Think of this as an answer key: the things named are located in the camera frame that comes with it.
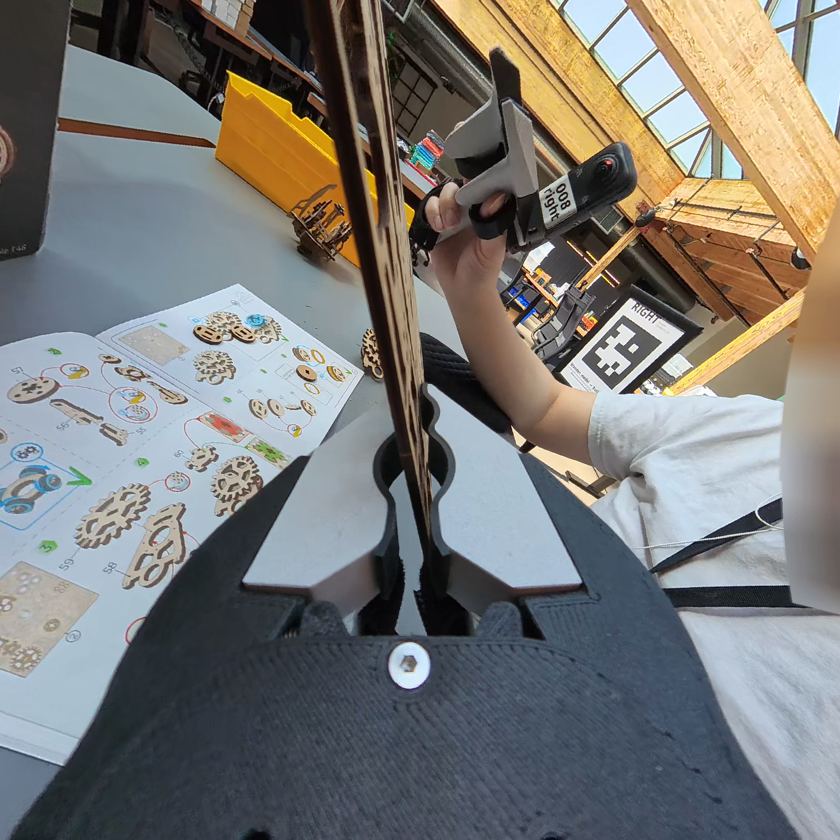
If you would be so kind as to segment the black model kit box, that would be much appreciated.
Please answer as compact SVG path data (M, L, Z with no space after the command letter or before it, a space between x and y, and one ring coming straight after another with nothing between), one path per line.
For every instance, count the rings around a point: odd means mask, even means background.
M1 260L43 244L69 1L1 2Z

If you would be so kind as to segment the partly built wooden model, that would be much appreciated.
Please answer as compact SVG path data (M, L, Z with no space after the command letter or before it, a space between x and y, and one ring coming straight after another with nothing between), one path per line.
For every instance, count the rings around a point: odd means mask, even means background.
M352 228L344 219L343 206L326 197L336 187L325 185L287 213L298 239L297 252L305 257L335 260L351 237Z

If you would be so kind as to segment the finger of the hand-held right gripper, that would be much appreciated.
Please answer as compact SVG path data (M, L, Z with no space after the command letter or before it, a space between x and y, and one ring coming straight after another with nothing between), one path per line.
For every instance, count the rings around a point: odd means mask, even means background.
M506 157L501 111L484 105L453 129L445 141L446 155L461 177L477 177Z
M489 60L506 152L498 183L505 192L524 198L538 191L538 175L532 122L522 106L520 72L501 47L490 51Z

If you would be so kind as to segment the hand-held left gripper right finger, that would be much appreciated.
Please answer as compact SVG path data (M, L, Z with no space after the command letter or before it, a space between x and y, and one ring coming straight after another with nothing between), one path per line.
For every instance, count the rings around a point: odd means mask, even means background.
M572 592L581 577L514 445L424 385L436 595L482 614L493 602Z

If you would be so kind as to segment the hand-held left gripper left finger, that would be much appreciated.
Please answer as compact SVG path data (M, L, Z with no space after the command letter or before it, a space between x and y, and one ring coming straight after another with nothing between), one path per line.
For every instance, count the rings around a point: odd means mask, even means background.
M246 592L334 604L352 632L392 594L401 568L394 426L378 406L316 448L243 578Z

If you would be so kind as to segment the laser-cut wooden parts sheet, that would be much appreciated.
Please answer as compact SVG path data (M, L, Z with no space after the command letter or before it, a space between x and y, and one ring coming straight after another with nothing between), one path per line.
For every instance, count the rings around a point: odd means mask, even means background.
M397 450L429 560L432 483L422 424L424 365L382 7L375 1L309 1L307 9Z

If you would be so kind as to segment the black office chair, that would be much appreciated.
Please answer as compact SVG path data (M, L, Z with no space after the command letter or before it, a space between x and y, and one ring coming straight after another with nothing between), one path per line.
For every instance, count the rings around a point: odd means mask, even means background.
M577 287L566 290L560 306L546 324L533 334L532 351L553 371L564 349L573 340L583 316L590 310L594 295Z

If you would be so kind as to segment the person's right hand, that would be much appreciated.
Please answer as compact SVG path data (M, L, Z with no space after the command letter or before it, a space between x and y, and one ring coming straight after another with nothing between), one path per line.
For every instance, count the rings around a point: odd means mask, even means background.
M426 220L438 234L432 266L454 319L500 305L497 283L507 245L505 235L476 236L456 201L458 189L454 182L444 185L425 207Z

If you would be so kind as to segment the black quilted cushion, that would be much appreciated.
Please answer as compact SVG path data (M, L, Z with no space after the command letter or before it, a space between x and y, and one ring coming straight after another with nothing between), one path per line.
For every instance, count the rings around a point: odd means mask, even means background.
M469 363L446 344L420 332L425 382L434 385L467 412L514 444L510 418L475 377Z

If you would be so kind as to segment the stack of white boxes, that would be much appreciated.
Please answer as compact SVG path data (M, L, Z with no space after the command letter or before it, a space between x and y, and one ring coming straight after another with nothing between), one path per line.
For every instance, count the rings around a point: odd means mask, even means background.
M203 10L218 21L233 29L237 34L249 34L255 1L201 1Z

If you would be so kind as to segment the yellow plastic bin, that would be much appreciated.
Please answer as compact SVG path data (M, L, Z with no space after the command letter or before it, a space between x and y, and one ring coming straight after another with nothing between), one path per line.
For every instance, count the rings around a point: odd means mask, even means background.
M256 190L291 214L329 184L335 190L314 200L346 205L334 143L291 103L232 72L227 74L216 157Z

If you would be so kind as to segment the printed instruction booklet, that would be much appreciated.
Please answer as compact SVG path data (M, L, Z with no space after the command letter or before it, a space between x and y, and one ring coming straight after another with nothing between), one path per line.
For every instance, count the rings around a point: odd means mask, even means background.
M257 341L233 339L240 322ZM3 747L67 760L163 589L360 379L241 286L2 347Z

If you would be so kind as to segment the black framed marker sign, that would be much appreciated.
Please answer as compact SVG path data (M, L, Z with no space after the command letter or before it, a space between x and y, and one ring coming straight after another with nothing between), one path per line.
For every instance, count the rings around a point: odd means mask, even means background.
M685 314L631 286L560 360L554 376L586 392L631 393L701 331Z

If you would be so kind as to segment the person's right forearm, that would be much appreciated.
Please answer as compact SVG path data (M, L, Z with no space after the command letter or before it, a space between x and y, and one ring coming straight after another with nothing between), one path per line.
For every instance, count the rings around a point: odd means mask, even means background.
M596 395L558 382L518 335L493 287L445 287L470 365L527 441L590 466Z

